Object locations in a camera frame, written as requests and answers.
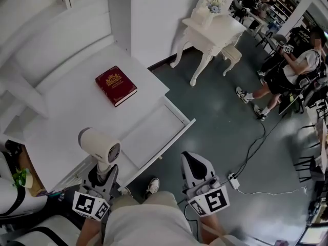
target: red book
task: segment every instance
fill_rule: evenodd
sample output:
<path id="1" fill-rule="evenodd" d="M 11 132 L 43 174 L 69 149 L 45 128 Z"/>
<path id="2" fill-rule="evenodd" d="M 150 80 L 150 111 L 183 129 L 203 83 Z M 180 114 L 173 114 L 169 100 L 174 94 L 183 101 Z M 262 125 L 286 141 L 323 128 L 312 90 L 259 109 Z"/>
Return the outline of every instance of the red book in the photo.
<path id="1" fill-rule="evenodd" d="M 137 92 L 137 87 L 118 66 L 97 77 L 96 83 L 115 107 Z"/>

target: white t-shirt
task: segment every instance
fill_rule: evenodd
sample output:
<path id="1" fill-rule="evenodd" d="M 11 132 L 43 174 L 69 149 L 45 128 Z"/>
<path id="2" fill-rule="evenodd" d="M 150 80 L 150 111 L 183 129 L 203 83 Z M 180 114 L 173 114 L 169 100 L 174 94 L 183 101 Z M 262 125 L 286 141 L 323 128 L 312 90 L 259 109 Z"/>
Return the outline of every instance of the white t-shirt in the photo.
<path id="1" fill-rule="evenodd" d="M 247 246 L 225 236 L 236 246 Z M 182 211 L 163 205 L 143 204 L 122 207 L 108 218 L 104 246 L 201 246 L 191 233 Z M 210 246 L 225 246 L 221 239 Z"/>
<path id="2" fill-rule="evenodd" d="M 321 58 L 321 52 L 316 53 L 317 51 L 314 51 L 313 49 L 305 51 L 303 54 L 301 54 L 298 59 L 296 59 L 296 63 L 300 64 L 304 59 L 307 60 L 307 63 L 310 67 L 310 69 L 306 72 L 309 73 L 311 71 L 316 70 L 317 66 L 320 63 Z M 298 75 L 294 72 L 294 70 L 291 68 L 290 65 L 286 65 L 283 68 L 283 72 L 285 73 L 286 78 L 289 80 L 290 83 L 293 85 L 296 85 L 296 81 L 298 78 Z"/>

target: shorts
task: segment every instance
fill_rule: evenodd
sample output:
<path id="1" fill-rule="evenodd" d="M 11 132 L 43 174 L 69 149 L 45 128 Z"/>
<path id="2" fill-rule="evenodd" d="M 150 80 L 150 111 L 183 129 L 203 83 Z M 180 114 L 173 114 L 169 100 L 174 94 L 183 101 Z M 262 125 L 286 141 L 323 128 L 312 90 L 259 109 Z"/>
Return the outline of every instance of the shorts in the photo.
<path id="1" fill-rule="evenodd" d="M 270 70 L 264 80 L 268 83 L 268 88 L 274 95 L 283 94 L 296 89 L 295 85 L 289 82 L 282 69 L 279 71 L 277 69 Z"/>

